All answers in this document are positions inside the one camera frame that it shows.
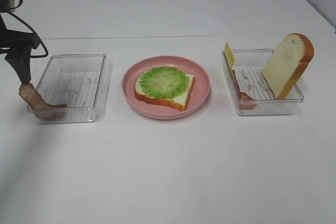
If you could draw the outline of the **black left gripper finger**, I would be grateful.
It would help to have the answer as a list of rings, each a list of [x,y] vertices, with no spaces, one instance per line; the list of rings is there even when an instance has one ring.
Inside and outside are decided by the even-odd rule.
[[[31,81],[30,55],[32,48],[21,48],[9,52],[5,60],[17,73],[22,85],[27,85]]]

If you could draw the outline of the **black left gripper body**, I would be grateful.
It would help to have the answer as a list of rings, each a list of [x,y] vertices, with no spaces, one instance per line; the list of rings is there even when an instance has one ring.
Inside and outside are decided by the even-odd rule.
[[[30,32],[8,29],[1,16],[1,48],[38,48],[38,35],[34,29],[24,20],[15,15],[11,10],[15,9],[15,0],[1,0],[1,13],[7,13],[26,26]]]

